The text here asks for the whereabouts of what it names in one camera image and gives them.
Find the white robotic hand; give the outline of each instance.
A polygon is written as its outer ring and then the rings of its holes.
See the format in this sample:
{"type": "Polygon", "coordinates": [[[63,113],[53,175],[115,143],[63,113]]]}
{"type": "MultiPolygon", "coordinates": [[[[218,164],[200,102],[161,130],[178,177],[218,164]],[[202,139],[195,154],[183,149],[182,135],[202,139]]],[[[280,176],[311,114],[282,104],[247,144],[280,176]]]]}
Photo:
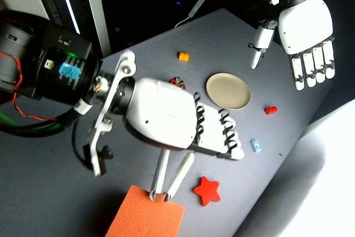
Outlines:
{"type": "Polygon", "coordinates": [[[270,0],[270,3],[276,5],[280,1],[286,1],[288,7],[280,13],[278,21],[262,21],[254,44],[249,44],[254,49],[251,68],[260,63],[278,26],[283,49],[291,58],[297,90],[302,90],[305,82],[314,87],[326,78],[333,78],[333,24],[327,5],[323,0],[270,0]]]}

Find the red star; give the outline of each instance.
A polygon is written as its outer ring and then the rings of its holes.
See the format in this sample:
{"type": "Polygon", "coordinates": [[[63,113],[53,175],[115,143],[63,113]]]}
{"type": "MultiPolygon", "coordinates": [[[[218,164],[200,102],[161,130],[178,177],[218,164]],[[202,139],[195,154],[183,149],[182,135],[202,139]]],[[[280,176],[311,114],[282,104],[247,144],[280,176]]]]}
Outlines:
{"type": "Polygon", "coordinates": [[[221,200],[217,193],[217,188],[220,185],[217,181],[209,181],[208,178],[201,178],[201,185],[194,189],[194,193],[201,196],[201,205],[206,206],[210,201],[218,202],[221,200]]]}

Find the plate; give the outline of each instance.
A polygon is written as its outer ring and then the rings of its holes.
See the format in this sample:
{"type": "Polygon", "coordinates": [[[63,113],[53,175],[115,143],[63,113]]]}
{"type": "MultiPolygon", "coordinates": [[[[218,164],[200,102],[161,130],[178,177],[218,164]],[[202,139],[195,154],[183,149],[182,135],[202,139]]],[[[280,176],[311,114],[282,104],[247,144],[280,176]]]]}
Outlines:
{"type": "Polygon", "coordinates": [[[207,94],[222,108],[242,109],[251,99],[249,86],[239,77],[230,73],[212,75],[206,83],[207,94]]]}

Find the green cable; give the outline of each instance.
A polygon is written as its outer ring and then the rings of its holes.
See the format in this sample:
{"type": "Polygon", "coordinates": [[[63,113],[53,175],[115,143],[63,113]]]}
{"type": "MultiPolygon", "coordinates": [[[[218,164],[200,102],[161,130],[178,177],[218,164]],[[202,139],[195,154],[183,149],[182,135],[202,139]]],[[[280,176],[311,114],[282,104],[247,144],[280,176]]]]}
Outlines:
{"type": "MultiPolygon", "coordinates": [[[[3,113],[0,113],[0,120],[2,120],[4,123],[6,123],[9,126],[18,126],[18,123],[10,119],[8,116],[6,116],[3,113]]],[[[41,132],[46,132],[49,130],[55,130],[57,128],[61,127],[61,124],[59,122],[53,123],[47,127],[44,128],[39,128],[39,129],[26,129],[23,130],[24,132],[31,132],[31,133],[41,133],[41,132]]]]}

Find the tabletop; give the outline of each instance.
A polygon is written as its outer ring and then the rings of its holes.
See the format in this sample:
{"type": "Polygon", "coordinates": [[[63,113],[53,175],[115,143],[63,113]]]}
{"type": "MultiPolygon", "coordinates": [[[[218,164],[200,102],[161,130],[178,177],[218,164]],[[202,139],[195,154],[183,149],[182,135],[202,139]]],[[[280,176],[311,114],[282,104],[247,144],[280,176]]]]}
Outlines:
{"type": "MultiPolygon", "coordinates": [[[[251,101],[230,112],[236,121],[245,157],[229,161],[196,153],[195,162],[173,201],[186,208],[179,237],[233,236],[278,170],[331,87],[330,82],[296,91],[287,55],[272,43],[261,65],[250,68],[255,29],[220,9],[204,17],[137,44],[134,78],[169,80],[181,77],[190,93],[199,92],[201,102],[218,108],[207,96],[205,84],[212,74],[227,72],[243,79],[251,101]],[[190,60],[178,60],[178,52],[190,60]],[[278,112],[266,115],[268,106],[278,112]],[[251,140],[262,151],[255,153],[251,140]],[[203,207],[192,192],[200,177],[219,181],[220,202],[203,207]]],[[[119,53],[104,59],[103,70],[113,71],[119,53]]],[[[43,99],[19,97],[18,104],[32,114],[60,114],[69,107],[43,99]]],[[[78,144],[88,142],[99,107],[80,120],[78,144]]],[[[19,122],[10,103],[0,112],[19,122]]],[[[115,157],[108,172],[95,178],[76,160],[70,129],[52,137],[28,139],[0,132],[0,236],[104,236],[125,193],[134,184],[149,190],[160,149],[131,135],[122,117],[111,116],[112,131],[101,137],[98,147],[109,145],[115,157]]],[[[186,151],[170,153],[166,183],[186,151]]]]}

